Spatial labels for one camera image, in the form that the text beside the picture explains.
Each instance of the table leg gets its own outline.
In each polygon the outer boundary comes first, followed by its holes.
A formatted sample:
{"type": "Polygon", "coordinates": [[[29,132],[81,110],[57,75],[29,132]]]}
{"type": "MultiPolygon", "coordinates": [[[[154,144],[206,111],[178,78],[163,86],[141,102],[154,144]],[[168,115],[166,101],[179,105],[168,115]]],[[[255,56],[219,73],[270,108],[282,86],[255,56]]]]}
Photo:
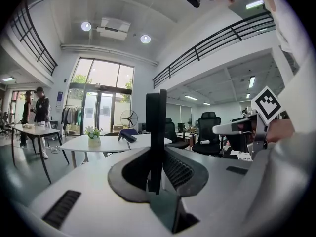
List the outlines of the table leg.
{"type": "Polygon", "coordinates": [[[40,155],[40,159],[41,159],[41,162],[43,164],[43,168],[44,168],[44,171],[45,171],[45,174],[49,180],[49,183],[51,183],[51,180],[49,178],[49,174],[47,172],[47,168],[46,168],[46,164],[45,164],[45,161],[44,161],[44,157],[43,157],[43,152],[41,150],[41,145],[40,145],[40,136],[38,136],[38,144],[39,144],[39,155],[40,155]]]}
{"type": "Polygon", "coordinates": [[[14,164],[14,166],[15,166],[13,136],[11,137],[11,148],[12,148],[13,164],[14,164]]]}
{"type": "Polygon", "coordinates": [[[71,158],[72,158],[72,160],[73,160],[73,166],[74,166],[74,168],[77,168],[76,157],[75,157],[75,151],[71,151],[71,158]]]}
{"type": "MultiPolygon", "coordinates": [[[[60,146],[61,146],[62,143],[61,143],[61,138],[60,138],[59,132],[57,132],[57,137],[58,137],[59,144],[60,144],[60,146]]],[[[64,150],[62,150],[62,151],[63,151],[64,157],[66,158],[66,161],[67,161],[67,163],[68,163],[68,165],[69,165],[69,161],[68,161],[68,158],[67,158],[67,156],[66,156],[66,153],[65,153],[64,150]]]]}
{"type": "Polygon", "coordinates": [[[36,149],[35,149],[35,145],[34,145],[34,138],[31,139],[32,141],[32,145],[33,145],[33,149],[34,149],[34,153],[36,154],[36,149]]]}
{"type": "Polygon", "coordinates": [[[88,159],[88,154],[87,154],[87,152],[84,152],[84,155],[85,155],[85,162],[89,162],[89,159],[88,159]]]}

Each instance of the computer monitor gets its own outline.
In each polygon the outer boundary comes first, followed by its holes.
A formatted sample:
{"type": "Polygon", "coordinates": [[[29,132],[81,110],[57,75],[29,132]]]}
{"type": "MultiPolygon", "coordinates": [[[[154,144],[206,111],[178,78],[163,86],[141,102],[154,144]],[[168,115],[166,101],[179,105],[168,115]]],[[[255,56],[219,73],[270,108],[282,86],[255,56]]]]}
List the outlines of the computer monitor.
{"type": "Polygon", "coordinates": [[[186,124],[185,123],[178,123],[178,131],[182,132],[186,129],[186,124]]]}

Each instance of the cable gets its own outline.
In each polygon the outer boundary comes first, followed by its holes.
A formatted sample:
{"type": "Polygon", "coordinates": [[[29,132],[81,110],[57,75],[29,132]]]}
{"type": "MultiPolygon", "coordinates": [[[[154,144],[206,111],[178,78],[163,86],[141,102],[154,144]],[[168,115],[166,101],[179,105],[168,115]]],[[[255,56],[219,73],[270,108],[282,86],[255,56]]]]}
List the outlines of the cable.
{"type": "Polygon", "coordinates": [[[52,154],[59,154],[61,152],[60,146],[49,146],[46,148],[48,148],[52,154]]]}

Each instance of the fluorescent light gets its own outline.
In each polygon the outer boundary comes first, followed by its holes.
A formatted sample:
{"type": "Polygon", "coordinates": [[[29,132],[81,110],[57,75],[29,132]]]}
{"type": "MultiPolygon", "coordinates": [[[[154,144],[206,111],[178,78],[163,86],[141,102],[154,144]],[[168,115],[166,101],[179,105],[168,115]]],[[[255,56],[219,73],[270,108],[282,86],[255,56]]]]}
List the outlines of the fluorescent light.
{"type": "Polygon", "coordinates": [[[267,29],[268,29],[268,28],[258,30],[258,31],[256,31],[256,33],[257,33],[257,32],[263,32],[263,31],[265,31],[265,30],[267,30],[267,29]]]}
{"type": "Polygon", "coordinates": [[[190,97],[190,96],[188,96],[188,95],[186,95],[185,97],[190,98],[190,99],[192,99],[192,100],[197,100],[196,98],[190,97]]]}
{"type": "Polygon", "coordinates": [[[258,7],[258,6],[260,6],[260,5],[264,4],[264,3],[265,2],[263,0],[252,2],[252,3],[246,5],[246,9],[251,9],[251,8],[258,7]]]}
{"type": "Polygon", "coordinates": [[[83,29],[85,32],[89,32],[91,30],[91,24],[89,22],[83,22],[81,24],[81,29],[83,29]]]}
{"type": "Polygon", "coordinates": [[[252,88],[254,83],[255,83],[256,78],[255,77],[251,77],[250,78],[250,83],[249,83],[249,88],[252,88]]]}
{"type": "Polygon", "coordinates": [[[152,40],[152,38],[150,38],[149,35],[142,35],[140,37],[140,41],[144,44],[148,44],[150,41],[152,40]]]}
{"type": "Polygon", "coordinates": [[[6,79],[3,79],[3,81],[12,81],[12,80],[14,80],[14,78],[12,78],[12,77],[9,77],[9,78],[6,78],[6,79]]]}

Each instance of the black jacket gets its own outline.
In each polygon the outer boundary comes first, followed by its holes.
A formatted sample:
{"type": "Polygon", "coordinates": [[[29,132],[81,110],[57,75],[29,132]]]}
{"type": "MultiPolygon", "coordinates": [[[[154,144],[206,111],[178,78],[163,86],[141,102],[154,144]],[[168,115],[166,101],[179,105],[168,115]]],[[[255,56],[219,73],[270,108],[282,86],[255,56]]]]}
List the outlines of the black jacket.
{"type": "Polygon", "coordinates": [[[49,99],[45,96],[36,102],[35,122],[49,121],[49,99]]]}

